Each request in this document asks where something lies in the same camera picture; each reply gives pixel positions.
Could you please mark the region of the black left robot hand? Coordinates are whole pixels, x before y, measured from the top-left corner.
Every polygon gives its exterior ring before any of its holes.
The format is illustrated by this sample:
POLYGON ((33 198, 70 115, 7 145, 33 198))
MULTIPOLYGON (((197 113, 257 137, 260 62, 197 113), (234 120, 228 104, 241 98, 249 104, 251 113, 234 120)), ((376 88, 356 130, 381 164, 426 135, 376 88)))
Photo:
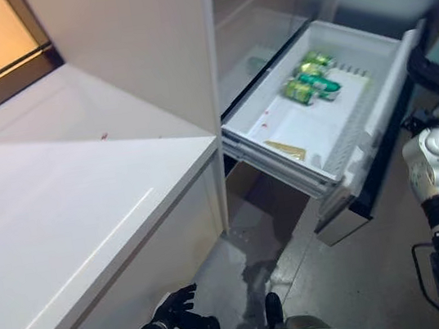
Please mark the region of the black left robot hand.
POLYGON ((194 308, 193 299, 195 298, 196 290, 197 285, 192 283, 175 292, 171 292, 155 310, 151 322, 159 322, 165 325, 167 329, 174 329, 180 322, 181 316, 194 308))

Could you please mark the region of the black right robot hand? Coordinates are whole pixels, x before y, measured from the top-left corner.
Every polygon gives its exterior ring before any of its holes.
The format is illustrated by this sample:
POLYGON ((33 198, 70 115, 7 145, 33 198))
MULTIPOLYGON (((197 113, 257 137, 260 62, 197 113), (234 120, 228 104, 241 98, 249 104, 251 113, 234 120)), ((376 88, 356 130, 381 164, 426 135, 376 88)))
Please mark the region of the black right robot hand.
POLYGON ((430 61, 420 46, 414 47, 409 54, 406 68, 414 83, 439 94, 439 64, 430 61))

